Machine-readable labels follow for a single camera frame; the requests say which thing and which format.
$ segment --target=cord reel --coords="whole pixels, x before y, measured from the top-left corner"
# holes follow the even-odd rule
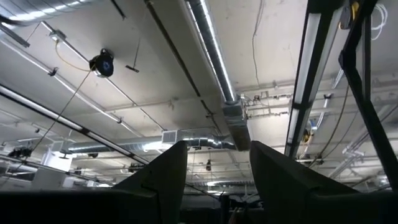
[[[356,15],[358,13],[359,3],[357,1],[349,0],[343,7],[341,12],[339,28],[342,30],[348,30],[354,24]]]
[[[109,78],[113,75],[113,54],[107,49],[101,49],[99,55],[93,57],[88,63],[91,71],[97,71],[100,78]]]
[[[305,129],[304,129],[304,134],[303,134],[303,139],[302,139],[302,142],[304,144],[307,144],[310,141],[311,137],[314,134],[314,130],[316,130],[316,127],[317,127],[317,125],[315,124],[314,121],[308,120],[307,125],[305,126]]]

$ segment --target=lamp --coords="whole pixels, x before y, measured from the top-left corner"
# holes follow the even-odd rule
[[[309,0],[287,133],[285,155],[294,158],[338,30],[343,1]]]

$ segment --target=black pole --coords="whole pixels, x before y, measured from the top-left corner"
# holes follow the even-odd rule
[[[221,224],[227,224],[229,222],[229,205],[230,199],[229,195],[222,195],[220,197],[220,205],[221,205]]]
[[[386,132],[380,122],[379,117],[377,116],[376,110],[374,109],[371,100],[366,98],[364,95],[364,90],[366,90],[368,86],[363,85],[364,81],[361,80],[361,77],[356,69],[356,49],[362,36],[363,24],[366,18],[371,16],[376,3],[377,0],[361,1],[358,10],[358,16],[351,30],[349,31],[346,43],[340,53],[339,63],[346,74],[348,84],[351,87],[356,104],[361,112],[366,128],[368,129],[373,146],[380,158],[384,172],[389,179],[391,188],[394,191],[398,191],[398,160],[394,154],[390,141],[388,140]],[[363,52],[363,54],[364,59],[370,61],[370,50],[366,50]],[[366,81],[366,79],[368,79],[370,76],[370,63],[364,62],[364,67],[365,66],[367,67],[366,71],[364,70],[364,80]]]
[[[362,39],[362,89],[363,99],[371,100],[371,41],[372,41],[372,24],[371,17],[368,16],[363,22],[363,39]]]

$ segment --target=silver ductwork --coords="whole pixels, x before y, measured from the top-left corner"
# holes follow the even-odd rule
[[[17,22],[11,25],[29,26],[98,1],[101,0],[0,1],[0,15]]]
[[[210,64],[211,72],[215,76],[222,93],[223,113],[236,149],[239,151],[249,150],[250,135],[246,108],[229,80],[209,8],[205,0],[185,0],[185,3],[206,59]]]
[[[118,146],[133,151],[150,151],[168,149],[178,141],[185,141],[188,146],[196,149],[207,147],[212,149],[236,149],[229,136],[211,134],[195,134],[188,131],[164,131],[161,136],[115,140]],[[97,142],[78,142],[68,147],[71,153],[112,152],[109,147]]]

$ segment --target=exposed ceiling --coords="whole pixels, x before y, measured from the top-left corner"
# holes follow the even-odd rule
[[[398,7],[398,2],[393,0],[381,2],[388,11],[394,11]],[[215,122],[220,131],[228,134],[221,110],[220,91],[210,73],[197,38],[193,35],[193,26],[182,2],[154,0],[152,3],[187,65],[202,99],[215,114]],[[144,2],[119,0],[118,4],[127,15],[125,20],[122,20],[110,1],[98,1],[92,6],[55,17],[47,22],[54,29],[64,32],[69,43],[88,59],[98,55],[102,48],[110,49],[115,57],[115,71],[110,80],[135,103],[142,105],[141,108],[159,125],[144,115],[139,110],[140,107],[133,106],[129,99],[104,78],[98,78],[94,74],[89,75],[79,93],[87,96],[107,113],[122,118],[139,133],[138,135],[159,136],[163,130],[176,129],[194,129],[192,130],[194,132],[216,134],[214,123],[207,116],[206,110],[202,107],[161,31],[147,12]],[[262,20],[256,35],[253,33],[260,0],[209,0],[208,4],[231,82],[240,93],[245,94],[246,99],[249,99],[248,124],[251,139],[261,141],[283,153],[289,125],[287,112],[294,91],[307,1],[265,1]],[[374,14],[375,21],[378,21],[379,15],[377,12]],[[374,70],[372,98],[377,108],[387,104],[397,104],[398,78],[394,72],[398,70],[395,63],[398,59],[396,54],[398,49],[394,44],[396,34],[393,28],[397,20],[397,16],[389,14],[387,25],[383,28],[380,38],[372,42]],[[63,79],[75,88],[79,86],[87,72],[77,70],[60,60],[55,51],[55,42],[49,37],[49,31],[44,26],[35,28],[36,24],[15,30],[23,38],[28,38],[34,31],[29,38],[31,46],[23,50],[50,68],[58,67],[58,74]],[[331,86],[340,69],[337,58],[347,35],[346,30],[339,30],[336,35],[320,91],[313,106],[311,118],[317,122],[324,104],[323,95],[333,93],[328,107],[324,109],[325,119],[308,147],[307,154],[311,158],[327,143],[343,106],[347,85],[345,79],[342,79],[336,89],[332,90]],[[138,44],[136,68],[139,73],[136,73],[125,66],[134,65]],[[86,62],[65,45],[60,44],[58,51],[67,62],[80,68],[88,68]],[[1,84],[51,110],[61,112],[72,97],[69,90],[54,77],[50,77],[4,44],[0,44],[0,52]],[[256,58],[257,68],[254,65],[253,55]],[[262,100],[253,103],[256,96]],[[8,146],[21,144],[16,142],[18,139],[39,138],[44,131],[34,133],[37,128],[45,130],[51,127],[51,120],[33,111],[5,98],[0,98],[0,102],[0,141],[8,143]],[[326,152],[330,152],[335,146],[336,149],[328,156],[329,161],[325,160],[324,164],[314,167],[319,173],[328,175],[344,160],[343,148],[364,126],[361,115],[356,111],[355,100],[349,91],[345,112]],[[63,115],[109,139],[138,137],[137,134],[94,110],[77,97],[72,99]],[[386,121],[389,127],[394,124],[393,116]],[[398,143],[394,140],[395,133],[396,128],[389,128],[392,145],[398,150]],[[52,141],[66,139],[76,142],[90,141],[81,134],[70,133],[69,129],[59,124],[56,124],[47,136],[51,139],[45,139],[32,158],[40,160]],[[299,153],[305,148],[306,145],[301,146]],[[363,163],[355,163],[353,169],[358,174],[347,169],[339,175],[340,180],[356,178],[358,181],[362,177],[375,175],[382,170],[377,158],[374,157],[376,153],[370,142],[363,144],[360,151],[372,157],[365,159]],[[161,151],[136,153],[152,160]],[[208,159],[213,165],[211,172],[205,169]],[[77,155],[72,167],[87,168],[85,175],[119,180],[129,175],[119,168],[129,166],[131,162],[133,161],[123,158],[116,152],[106,152],[101,153],[96,159],[87,155]],[[190,182],[250,180],[249,153],[225,149],[197,151],[191,149],[188,156],[187,177],[187,181]]]

